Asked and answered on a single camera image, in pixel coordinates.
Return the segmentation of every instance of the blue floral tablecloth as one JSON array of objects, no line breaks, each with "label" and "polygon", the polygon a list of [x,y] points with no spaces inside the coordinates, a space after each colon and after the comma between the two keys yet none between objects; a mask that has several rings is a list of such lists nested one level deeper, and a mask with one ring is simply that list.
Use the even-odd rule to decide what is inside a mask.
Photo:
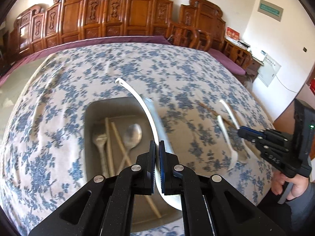
[{"label": "blue floral tablecloth", "polygon": [[[272,127],[250,93],[208,53],[159,44],[115,43],[64,50],[50,56],[23,90],[0,150],[1,206],[22,235],[89,179],[84,170],[83,118],[93,101],[128,96],[121,77],[151,98],[181,164],[196,173],[221,174],[254,204],[270,188],[271,167],[249,160],[229,167],[216,117],[229,119],[220,99],[254,129]],[[237,132],[228,129],[235,149]],[[135,235],[181,235],[182,220]]]}]

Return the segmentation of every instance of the wooden furniture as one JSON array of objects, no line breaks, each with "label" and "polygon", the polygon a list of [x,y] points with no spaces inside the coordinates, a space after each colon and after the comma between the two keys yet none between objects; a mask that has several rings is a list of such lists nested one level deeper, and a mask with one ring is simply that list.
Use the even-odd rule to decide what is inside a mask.
[{"label": "wooden furniture", "polygon": [[4,59],[0,58],[0,77],[4,76],[11,68],[11,65],[8,64]]},{"label": "wooden furniture", "polygon": [[189,5],[181,5],[179,23],[195,27],[200,32],[201,45],[206,46],[207,35],[212,38],[209,48],[218,50],[223,42],[225,21],[219,6],[207,0],[189,0]]},{"label": "wooden furniture", "polygon": [[251,53],[248,52],[245,47],[241,47],[241,44],[235,44],[227,38],[224,38],[224,41],[220,47],[220,51],[245,71],[251,64]]},{"label": "wooden furniture", "polygon": [[258,59],[256,59],[255,57],[252,56],[252,61],[249,64],[249,66],[245,69],[246,73],[248,74],[248,76],[252,79],[252,81],[254,81],[257,78],[258,75],[258,69],[261,66],[264,66],[264,64],[259,61]]},{"label": "wooden furniture", "polygon": [[169,42],[176,46],[199,49],[199,32],[190,26],[169,22],[166,36]]},{"label": "wooden furniture", "polygon": [[54,0],[46,10],[34,5],[14,22],[8,41],[9,61],[88,38],[165,36],[172,7],[170,0]]},{"label": "wooden furniture", "polygon": [[223,42],[225,22],[217,5],[189,0],[189,5],[181,5],[179,24],[171,21],[172,9],[170,0],[54,0],[46,10],[33,5],[14,22],[6,47],[7,64],[77,40],[162,35],[171,37],[173,45],[203,51],[224,47],[225,55],[247,67],[251,58],[247,51]]}]

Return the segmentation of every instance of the chopstick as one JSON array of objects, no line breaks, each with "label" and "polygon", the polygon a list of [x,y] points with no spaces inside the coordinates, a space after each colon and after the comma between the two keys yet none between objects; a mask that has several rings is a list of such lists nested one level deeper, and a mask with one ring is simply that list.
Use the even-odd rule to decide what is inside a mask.
[{"label": "chopstick", "polygon": [[122,143],[122,141],[121,141],[121,137],[120,137],[119,132],[118,132],[118,130],[117,130],[117,128],[116,128],[115,122],[111,122],[111,127],[113,128],[113,131],[114,131],[114,134],[115,134],[117,143],[118,143],[118,145],[119,145],[119,148],[120,148],[120,150],[121,150],[121,152],[122,152],[122,155],[125,157],[128,166],[131,166],[131,165],[132,165],[132,162],[131,162],[129,156],[127,155],[125,146],[123,145],[123,143]]},{"label": "chopstick", "polygon": [[109,175],[115,176],[115,168],[114,168],[114,160],[113,160],[113,153],[111,151],[111,136],[110,136],[110,128],[109,128],[109,120],[105,118],[105,128],[106,128],[106,135],[107,135],[107,161],[108,161],[108,169]]},{"label": "chopstick", "polygon": [[[114,134],[115,134],[115,137],[116,137],[116,140],[117,140],[117,143],[119,145],[119,148],[122,152],[122,154],[124,155],[124,157],[126,157],[126,162],[127,162],[127,165],[128,166],[131,166],[132,165],[132,162],[129,158],[129,156],[127,155],[127,152],[126,152],[126,149],[125,149],[125,146],[123,145],[122,141],[121,141],[121,137],[119,135],[119,132],[116,128],[116,125],[114,122],[111,123],[111,127],[113,128],[113,131],[114,131]],[[146,201],[148,202],[148,204],[150,205],[152,211],[155,213],[155,215],[158,217],[158,218],[161,218],[161,214],[159,212],[159,210],[157,209],[156,205],[154,204],[153,200],[151,199],[151,197],[149,195],[144,195],[144,197],[146,198]]]},{"label": "chopstick", "polygon": [[[215,110],[212,110],[211,108],[207,107],[204,103],[199,102],[198,104],[199,104],[200,106],[202,106],[203,108],[206,108],[209,112],[213,113],[216,117],[219,115]],[[224,121],[225,123],[227,123],[230,127],[236,129],[236,126],[235,126],[233,123],[231,123],[229,120],[224,119],[223,117],[222,117],[222,119],[223,119],[223,121]]]}]

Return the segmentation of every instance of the human hand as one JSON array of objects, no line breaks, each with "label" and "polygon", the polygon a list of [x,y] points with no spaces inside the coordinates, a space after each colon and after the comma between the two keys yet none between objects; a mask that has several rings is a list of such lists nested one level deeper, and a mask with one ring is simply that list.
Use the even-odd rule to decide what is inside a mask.
[{"label": "human hand", "polygon": [[293,200],[294,198],[300,197],[307,189],[309,180],[301,175],[296,175],[294,178],[288,178],[282,174],[279,170],[275,171],[271,179],[271,191],[275,195],[280,195],[283,191],[283,185],[285,182],[293,183],[293,188],[287,200]]}]

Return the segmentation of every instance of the gray plastic tray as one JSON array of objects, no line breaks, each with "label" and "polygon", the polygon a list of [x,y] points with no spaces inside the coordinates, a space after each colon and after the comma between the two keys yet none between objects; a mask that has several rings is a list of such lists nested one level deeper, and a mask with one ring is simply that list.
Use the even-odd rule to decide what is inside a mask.
[{"label": "gray plastic tray", "polygon": [[[102,174],[99,152],[92,142],[92,136],[94,131],[98,133],[105,132],[105,117],[108,117],[110,122],[115,122],[121,137],[123,137],[125,130],[130,124],[138,123],[141,126],[141,142],[130,152],[130,159],[133,163],[136,162],[136,158],[139,154],[149,151],[150,140],[153,140],[150,123],[142,107],[134,97],[111,98],[90,103],[86,109],[84,118],[84,153],[87,180]],[[116,171],[123,155],[112,129],[110,129],[110,135]],[[152,200],[161,213],[162,218],[158,219],[155,216],[143,196],[136,195],[131,232],[148,230],[173,222],[182,217],[182,212],[168,205],[163,200],[156,187],[152,195]]]}]

